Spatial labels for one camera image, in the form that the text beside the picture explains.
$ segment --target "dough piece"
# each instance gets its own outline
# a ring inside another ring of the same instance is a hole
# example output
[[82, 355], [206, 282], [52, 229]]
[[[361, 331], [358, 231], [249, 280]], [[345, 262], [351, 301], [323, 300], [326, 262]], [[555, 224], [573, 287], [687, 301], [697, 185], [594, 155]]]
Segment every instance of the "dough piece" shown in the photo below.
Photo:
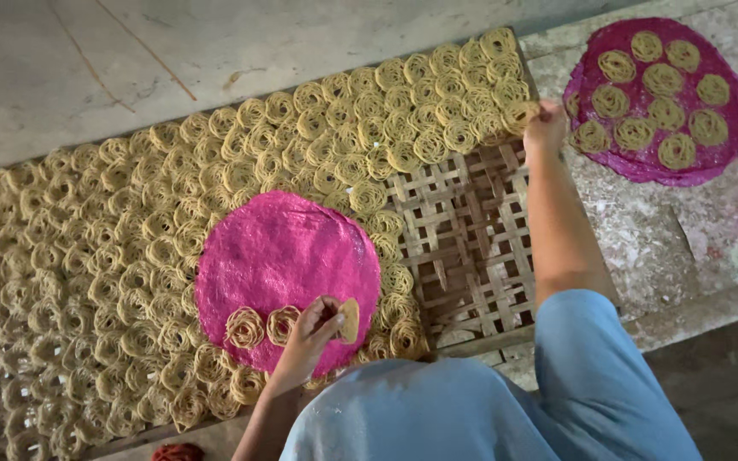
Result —
[[648, 105], [648, 117], [661, 130], [677, 131], [685, 124], [685, 111], [669, 98], [654, 99]]
[[688, 129], [694, 141], [703, 146], [716, 146], [727, 140], [727, 123], [711, 109], [698, 109], [688, 119]]
[[483, 53], [491, 59], [517, 49], [517, 40], [514, 33], [507, 27], [501, 27], [486, 32], [480, 37], [480, 47]]
[[503, 123], [506, 130], [522, 136], [528, 128], [528, 122], [540, 112], [541, 108], [535, 101], [515, 102], [503, 110]]
[[620, 118], [628, 112], [628, 95], [616, 86], [600, 85], [591, 94], [591, 104], [602, 118]]
[[436, 76], [451, 69], [459, 69], [460, 46], [456, 44], [442, 44], [435, 48], [429, 56], [429, 67]]
[[647, 118], [627, 117], [614, 125], [614, 140], [623, 149], [640, 150], [651, 144], [653, 131]]
[[643, 30], [630, 40], [630, 50], [634, 58], [642, 62], [654, 62], [662, 56], [662, 41], [654, 32]]
[[612, 82], [628, 83], [636, 77], [636, 65], [624, 51], [607, 51], [600, 55], [597, 64], [605, 78]]
[[568, 96], [566, 99], [566, 111], [568, 116], [571, 118], [576, 117], [580, 114], [580, 92], [575, 91]]
[[673, 67], [695, 72], [700, 65], [700, 50], [691, 42], [674, 40], [665, 47], [665, 55]]
[[654, 96], [671, 98], [682, 91], [682, 75], [679, 70], [668, 64], [654, 64], [642, 74], [642, 83], [645, 89]]
[[269, 341], [277, 346], [286, 346], [300, 313], [295, 306], [284, 306], [269, 312], [269, 317], [266, 318], [266, 336]]
[[375, 69], [375, 81], [384, 91], [404, 85], [406, 77], [404, 75], [404, 61], [400, 58], [392, 58], [383, 61]]
[[708, 105], [724, 106], [731, 98], [731, 88], [722, 77], [705, 74], [696, 85], [696, 95]]
[[252, 349], [264, 339], [264, 322], [258, 312], [247, 306], [231, 313], [226, 320], [224, 341], [241, 349]]
[[603, 152], [611, 147], [611, 138], [599, 122], [588, 120], [574, 132], [573, 145], [580, 152]]
[[694, 164], [696, 144], [687, 134], [671, 134], [659, 143], [657, 158], [666, 168], [682, 170]]
[[410, 85], [415, 85], [420, 79], [434, 77], [435, 73], [429, 67], [429, 57], [425, 54], [415, 53], [407, 58], [404, 64], [404, 76]]
[[343, 314], [343, 326], [338, 330], [340, 342], [355, 344], [355, 341], [357, 341], [357, 327], [360, 324], [360, 308], [357, 301], [354, 298], [347, 299], [338, 309], [338, 313]]

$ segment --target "woven bamboo tray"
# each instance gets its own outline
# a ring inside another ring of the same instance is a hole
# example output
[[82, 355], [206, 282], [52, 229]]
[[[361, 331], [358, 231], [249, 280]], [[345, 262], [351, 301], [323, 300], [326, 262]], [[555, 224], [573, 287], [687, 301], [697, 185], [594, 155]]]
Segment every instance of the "woven bamboo tray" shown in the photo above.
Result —
[[[517, 51], [538, 99], [519, 41]], [[385, 182], [406, 221], [401, 263], [414, 275], [433, 355], [467, 357], [533, 341], [525, 161], [522, 139], [512, 137]]]

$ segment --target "magenta disc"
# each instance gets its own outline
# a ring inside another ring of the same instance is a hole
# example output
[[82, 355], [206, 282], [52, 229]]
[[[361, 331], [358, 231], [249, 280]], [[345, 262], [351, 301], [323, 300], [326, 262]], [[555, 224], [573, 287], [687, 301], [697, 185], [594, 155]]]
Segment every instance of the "magenta disc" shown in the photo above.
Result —
[[348, 364], [375, 311], [381, 268], [375, 247], [351, 219], [295, 194], [273, 190], [234, 210], [204, 242], [195, 281], [199, 318], [210, 341], [235, 361], [273, 372], [284, 348], [269, 341], [239, 349], [224, 341], [226, 320], [249, 306], [266, 322], [274, 309], [305, 309], [319, 295], [360, 305], [355, 344], [330, 341], [315, 368], [321, 376]]
[[[637, 32], [643, 30], [654, 32], [662, 41], [662, 56], [656, 61], [642, 62], [633, 58], [630, 40]], [[665, 18], [621, 20], [591, 35], [588, 40], [588, 49], [572, 71], [571, 80], [563, 93], [564, 100], [568, 100], [571, 93], [580, 92], [580, 110], [577, 117], [571, 119], [572, 131], [588, 120], [596, 120], [602, 124], [605, 131], [610, 134], [613, 132], [614, 123], [619, 119], [600, 117], [591, 104], [591, 94], [602, 84], [610, 83], [628, 95], [630, 108], [625, 117], [648, 117], [648, 105], [654, 97], [645, 89], [642, 75], [645, 69], [653, 64], [670, 65], [664, 49], [671, 41], [678, 39], [691, 42], [700, 50], [700, 64], [695, 72], [678, 69], [684, 79], [684, 84], [682, 91], [672, 99], [685, 110], [685, 124], [678, 132], [691, 135], [688, 130], [688, 118], [692, 111], [710, 108], [725, 119], [728, 126], [728, 139], [712, 147], [697, 143], [694, 164], [678, 171], [666, 168], [657, 158], [659, 143], [670, 134], [669, 131], [658, 129], [653, 136], [653, 141], [645, 149], [628, 151], [620, 148], [612, 140], [611, 147], [607, 151], [585, 152], [591, 160], [608, 166], [633, 182], [656, 181], [664, 185], [692, 186], [702, 184], [722, 174], [725, 166], [738, 152], [738, 75], [708, 40], [688, 26]], [[605, 78], [597, 64], [597, 59], [600, 54], [610, 50], [620, 50], [632, 57], [636, 65], [636, 77], [633, 80], [625, 84], [618, 84], [611, 83]], [[724, 106], [709, 106], [697, 96], [696, 85], [706, 74], [721, 76], [728, 83], [731, 97]]]

